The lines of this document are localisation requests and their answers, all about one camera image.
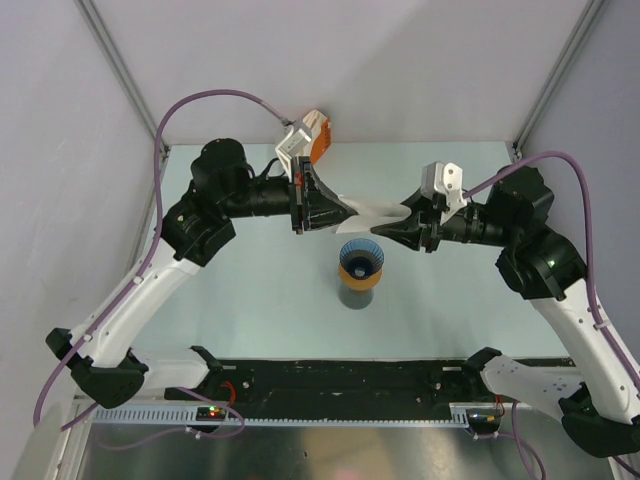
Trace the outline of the single white paper filter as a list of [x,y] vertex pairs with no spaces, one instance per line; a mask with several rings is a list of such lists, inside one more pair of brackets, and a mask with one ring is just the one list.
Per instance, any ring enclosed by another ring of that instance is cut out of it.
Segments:
[[411,215],[411,208],[400,203],[345,195],[338,199],[356,214],[334,227],[335,234],[369,233],[374,227],[400,222]]

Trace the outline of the blue glass dripper cone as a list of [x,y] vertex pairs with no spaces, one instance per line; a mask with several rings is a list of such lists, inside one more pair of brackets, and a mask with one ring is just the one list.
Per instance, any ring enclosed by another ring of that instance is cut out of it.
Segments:
[[382,270],[384,252],[373,240],[356,238],[343,245],[339,254],[340,266],[356,280],[372,277]]

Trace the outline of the white paper coffee filters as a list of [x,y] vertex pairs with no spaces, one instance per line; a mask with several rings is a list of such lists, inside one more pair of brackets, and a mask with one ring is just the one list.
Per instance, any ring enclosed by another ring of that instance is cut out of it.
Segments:
[[311,131],[319,131],[329,118],[320,110],[312,109],[302,119],[304,125]]

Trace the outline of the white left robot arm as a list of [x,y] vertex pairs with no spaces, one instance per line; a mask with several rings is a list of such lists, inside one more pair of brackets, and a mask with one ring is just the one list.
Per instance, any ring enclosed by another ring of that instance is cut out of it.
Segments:
[[150,258],[108,301],[105,318],[72,330],[55,328],[46,338],[80,390],[105,409],[146,389],[184,388],[201,399],[220,391],[222,367],[205,348],[154,354],[131,344],[159,307],[234,238],[233,219],[287,215],[293,230],[304,233],[357,213],[321,182],[308,158],[294,158],[288,177],[256,175],[243,146],[229,138],[206,144],[191,173],[186,193],[162,220]]

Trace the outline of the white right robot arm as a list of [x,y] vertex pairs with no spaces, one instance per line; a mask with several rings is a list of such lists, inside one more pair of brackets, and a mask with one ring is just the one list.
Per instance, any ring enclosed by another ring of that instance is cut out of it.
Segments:
[[443,241],[495,246],[496,267],[510,290],[548,322],[581,375],[564,380],[485,347],[469,357],[464,393],[476,401],[491,394],[523,402],[558,421],[586,453],[613,457],[639,450],[639,393],[633,359],[588,292],[587,264],[576,247],[546,224],[554,201],[539,171],[502,168],[486,203],[465,206],[447,221],[441,194],[415,192],[403,206],[409,216],[372,228],[412,250],[435,251]]

